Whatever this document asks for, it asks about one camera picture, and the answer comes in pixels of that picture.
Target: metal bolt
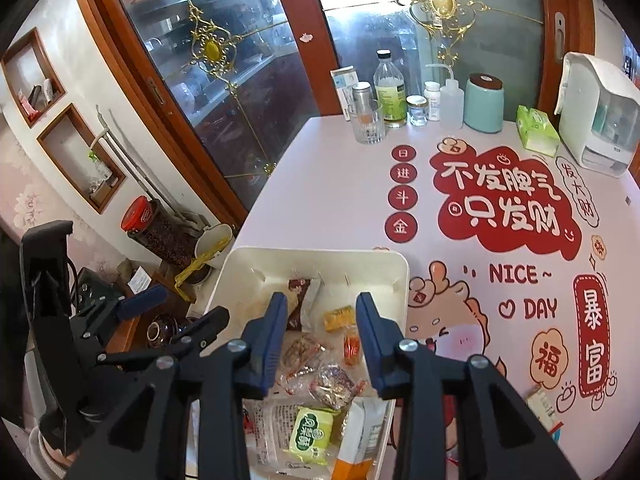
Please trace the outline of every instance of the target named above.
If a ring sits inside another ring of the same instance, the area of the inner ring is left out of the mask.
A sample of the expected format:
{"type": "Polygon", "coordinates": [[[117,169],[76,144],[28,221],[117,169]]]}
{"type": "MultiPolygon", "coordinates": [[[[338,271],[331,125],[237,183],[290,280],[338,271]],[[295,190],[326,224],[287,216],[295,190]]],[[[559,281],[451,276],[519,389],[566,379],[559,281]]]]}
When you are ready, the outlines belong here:
{"type": "Polygon", "coordinates": [[[474,368],[487,368],[489,365],[489,359],[483,355],[473,355],[469,362],[474,368]]]}
{"type": "Polygon", "coordinates": [[[418,349],[418,342],[414,339],[402,339],[398,346],[403,352],[415,352],[418,349]]]}
{"type": "Polygon", "coordinates": [[[156,359],[156,366],[161,370],[167,370],[174,365],[174,358],[170,355],[162,355],[156,359]]]}
{"type": "Polygon", "coordinates": [[[232,339],[226,344],[226,347],[233,353],[243,352],[246,350],[246,343],[242,339],[232,339]]]}

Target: pink tabletop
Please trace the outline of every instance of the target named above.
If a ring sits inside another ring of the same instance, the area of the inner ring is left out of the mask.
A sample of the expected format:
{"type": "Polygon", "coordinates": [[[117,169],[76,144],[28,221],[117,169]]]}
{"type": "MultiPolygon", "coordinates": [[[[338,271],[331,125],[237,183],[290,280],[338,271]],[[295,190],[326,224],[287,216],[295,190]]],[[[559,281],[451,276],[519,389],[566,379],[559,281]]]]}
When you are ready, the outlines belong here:
{"type": "MultiPolygon", "coordinates": [[[[363,146],[334,116],[300,131],[236,246],[404,254],[406,334],[451,358],[483,353],[523,395],[539,384],[559,446],[591,480],[640,421],[639,209],[628,173],[580,168],[564,146],[528,152],[513,123],[407,126],[363,146]]],[[[390,446],[381,479],[394,460],[390,446]]]]}

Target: white paper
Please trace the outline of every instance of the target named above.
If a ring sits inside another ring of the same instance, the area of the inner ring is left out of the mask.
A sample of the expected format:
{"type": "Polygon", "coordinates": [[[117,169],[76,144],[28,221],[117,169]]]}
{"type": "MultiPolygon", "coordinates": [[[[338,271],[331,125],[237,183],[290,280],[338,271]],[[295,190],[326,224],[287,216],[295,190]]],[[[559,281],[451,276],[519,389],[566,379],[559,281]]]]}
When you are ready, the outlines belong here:
{"type": "Polygon", "coordinates": [[[145,269],[138,267],[138,270],[133,275],[133,278],[129,280],[129,288],[134,294],[139,294],[151,284],[151,276],[149,276],[145,269]]]}

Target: teal jar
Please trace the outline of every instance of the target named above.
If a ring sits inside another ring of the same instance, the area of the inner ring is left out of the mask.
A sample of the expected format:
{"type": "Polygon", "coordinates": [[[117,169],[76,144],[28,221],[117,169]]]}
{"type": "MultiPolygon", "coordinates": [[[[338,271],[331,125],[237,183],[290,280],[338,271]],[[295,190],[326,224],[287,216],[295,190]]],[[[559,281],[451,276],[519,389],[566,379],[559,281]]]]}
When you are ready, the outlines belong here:
{"type": "Polygon", "coordinates": [[[502,130],[503,116],[502,81],[488,74],[471,74],[466,82],[465,124],[478,132],[496,134],[502,130]]]}

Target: white wall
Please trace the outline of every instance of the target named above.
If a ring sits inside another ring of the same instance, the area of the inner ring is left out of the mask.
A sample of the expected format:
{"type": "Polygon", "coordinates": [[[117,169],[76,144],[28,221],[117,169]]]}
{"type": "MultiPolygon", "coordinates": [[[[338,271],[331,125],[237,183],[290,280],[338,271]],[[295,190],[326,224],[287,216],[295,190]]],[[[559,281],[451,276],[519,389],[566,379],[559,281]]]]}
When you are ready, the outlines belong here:
{"type": "MultiPolygon", "coordinates": [[[[142,120],[126,99],[95,44],[76,0],[40,0],[15,39],[37,27],[53,69],[66,90],[63,96],[29,128],[12,99],[4,75],[0,75],[0,107],[9,127],[24,151],[65,202],[96,232],[130,259],[157,263],[158,258],[132,241],[120,229],[120,221],[133,200],[143,194],[140,186],[127,175],[126,180],[98,214],[66,178],[58,171],[36,141],[43,129],[69,104],[73,103],[94,134],[102,131],[95,105],[111,129],[132,148],[135,158],[142,161],[170,195],[184,209],[203,214],[212,224],[213,214],[187,184],[158,146],[142,120]]],[[[116,157],[110,152],[113,160],[116,157]]]]}
{"type": "Polygon", "coordinates": [[[603,0],[593,0],[596,21],[596,57],[622,69],[625,36],[622,27],[603,0]]]}

